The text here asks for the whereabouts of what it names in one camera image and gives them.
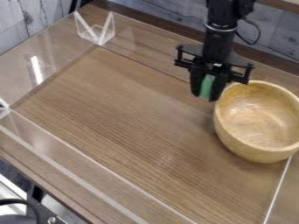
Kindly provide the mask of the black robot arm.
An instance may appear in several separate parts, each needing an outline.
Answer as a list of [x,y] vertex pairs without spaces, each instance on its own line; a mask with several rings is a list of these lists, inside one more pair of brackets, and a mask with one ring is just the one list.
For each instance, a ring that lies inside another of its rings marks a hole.
[[233,52],[238,20],[253,11],[256,0],[205,0],[202,45],[178,44],[173,64],[189,72],[190,93],[214,102],[232,81],[248,84],[254,66]]

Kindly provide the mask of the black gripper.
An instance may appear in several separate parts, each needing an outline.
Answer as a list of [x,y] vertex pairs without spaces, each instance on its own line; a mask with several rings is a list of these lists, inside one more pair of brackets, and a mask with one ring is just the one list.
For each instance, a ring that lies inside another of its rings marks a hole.
[[190,93],[198,97],[201,82],[206,74],[212,75],[209,101],[214,102],[230,81],[248,84],[253,69],[250,62],[233,52],[236,25],[205,25],[205,36],[201,45],[178,44],[173,64],[190,73]]

